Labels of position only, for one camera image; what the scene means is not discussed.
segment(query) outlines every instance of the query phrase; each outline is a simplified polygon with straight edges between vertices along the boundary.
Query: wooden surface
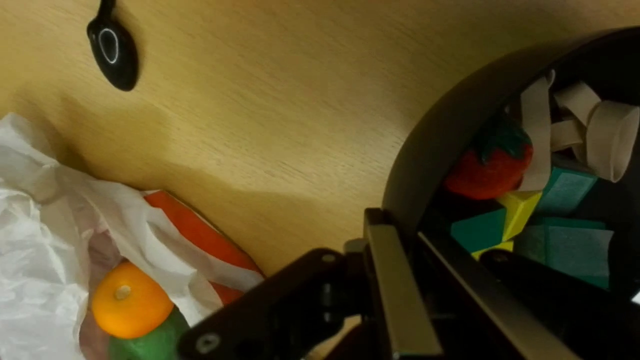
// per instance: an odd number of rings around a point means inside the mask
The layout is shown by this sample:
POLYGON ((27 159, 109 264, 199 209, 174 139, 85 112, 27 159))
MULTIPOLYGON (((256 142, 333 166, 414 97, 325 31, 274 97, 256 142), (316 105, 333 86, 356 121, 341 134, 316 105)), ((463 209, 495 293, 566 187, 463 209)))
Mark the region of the wooden surface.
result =
POLYGON ((409 128, 521 46, 640 25, 640 3, 120 0, 141 75, 113 90, 85 25, 98 0, 0 3, 0 112, 62 161, 168 189, 274 272, 356 239, 409 128))

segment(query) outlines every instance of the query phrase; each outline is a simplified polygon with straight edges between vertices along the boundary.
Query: teal fabric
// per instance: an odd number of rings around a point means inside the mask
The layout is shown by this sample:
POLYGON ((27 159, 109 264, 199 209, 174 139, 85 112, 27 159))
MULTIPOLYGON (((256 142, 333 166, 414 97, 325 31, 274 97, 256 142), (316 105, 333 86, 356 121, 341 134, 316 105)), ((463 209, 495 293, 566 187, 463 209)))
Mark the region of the teal fabric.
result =
POLYGON ((563 227, 563 229, 599 229, 599 231, 605 229, 605 224, 597 221, 558 218, 558 217, 539 218, 538 224, 563 227))
POLYGON ((595 182, 597 179, 588 172, 554 166, 535 214, 566 217, 573 213, 595 182))
POLYGON ((551 224, 527 227, 516 239, 513 253, 558 272, 608 290, 608 248, 614 239, 601 222, 551 218, 551 224))
POLYGON ((478 253, 500 245, 506 211, 495 209, 458 222, 451 222, 450 235, 463 251, 478 253))

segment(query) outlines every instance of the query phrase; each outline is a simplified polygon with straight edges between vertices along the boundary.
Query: black plastic part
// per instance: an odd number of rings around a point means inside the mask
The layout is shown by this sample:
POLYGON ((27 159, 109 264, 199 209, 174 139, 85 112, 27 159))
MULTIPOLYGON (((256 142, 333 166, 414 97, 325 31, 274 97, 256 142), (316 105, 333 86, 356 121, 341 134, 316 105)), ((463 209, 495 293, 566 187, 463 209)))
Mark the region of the black plastic part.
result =
POLYGON ((440 192, 433 196, 432 209, 445 221, 451 222, 465 221, 478 214, 500 211, 495 201, 468 201, 450 192, 440 192))
POLYGON ((551 68, 560 68, 560 77, 566 68, 573 68, 572 75, 586 77, 595 92, 601 89, 603 94, 640 98, 636 97, 640 90, 633 89, 638 83, 633 81, 638 79, 633 66, 640 58, 638 45, 640 28, 623 28, 526 48, 483 66, 453 86, 411 131, 386 182, 382 209, 390 214, 401 239, 418 242, 418 227, 432 196, 474 134, 530 83, 551 68))
POLYGON ((120 90, 132 90, 137 83, 137 52, 130 32, 112 16, 113 0, 101 0, 98 16, 85 26, 93 58, 120 90))
POLYGON ((184 360, 298 360, 356 315, 346 259, 311 251, 182 337, 184 360))
MULTIPOLYGON (((465 257, 448 235, 432 233, 428 239, 450 240, 458 257, 465 257)), ((422 286, 422 297, 432 315, 432 324, 443 347, 445 358, 521 358, 518 349, 495 329, 487 315, 478 309, 465 289, 451 272, 426 248, 416 246, 414 275, 422 286)))
POLYGON ((375 342, 375 329, 378 327, 374 327, 371 320, 364 320, 336 344, 336 349, 325 357, 325 360, 379 360, 382 354, 375 342))
POLYGON ((640 358, 640 309, 504 251, 479 263, 580 358, 640 358))

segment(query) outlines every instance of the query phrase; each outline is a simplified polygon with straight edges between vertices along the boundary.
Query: clutter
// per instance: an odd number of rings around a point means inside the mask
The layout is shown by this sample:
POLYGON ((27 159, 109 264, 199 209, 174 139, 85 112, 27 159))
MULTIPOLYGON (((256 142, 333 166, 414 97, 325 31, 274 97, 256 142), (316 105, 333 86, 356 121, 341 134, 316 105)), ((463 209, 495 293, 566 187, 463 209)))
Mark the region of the clutter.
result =
POLYGON ((583 83, 560 90, 555 103, 567 118, 554 126, 554 149, 573 149, 597 179, 619 182, 638 139, 640 107, 599 100, 583 83))
POLYGON ((2 358, 101 354, 85 316, 105 272, 96 263, 135 264, 188 324, 221 306, 209 283, 246 293, 261 280, 197 251, 137 191, 62 166, 46 136, 16 115, 0 121, 0 229, 2 358))

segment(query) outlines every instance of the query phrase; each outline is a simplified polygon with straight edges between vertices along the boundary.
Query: orange fruit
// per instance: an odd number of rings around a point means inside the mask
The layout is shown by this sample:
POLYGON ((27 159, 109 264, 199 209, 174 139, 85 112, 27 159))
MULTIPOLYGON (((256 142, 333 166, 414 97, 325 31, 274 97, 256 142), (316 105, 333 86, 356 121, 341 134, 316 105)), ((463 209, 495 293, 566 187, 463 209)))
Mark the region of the orange fruit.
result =
POLYGON ((141 338, 174 310, 165 293, 132 263, 121 263, 93 290, 96 324, 116 338, 141 338))

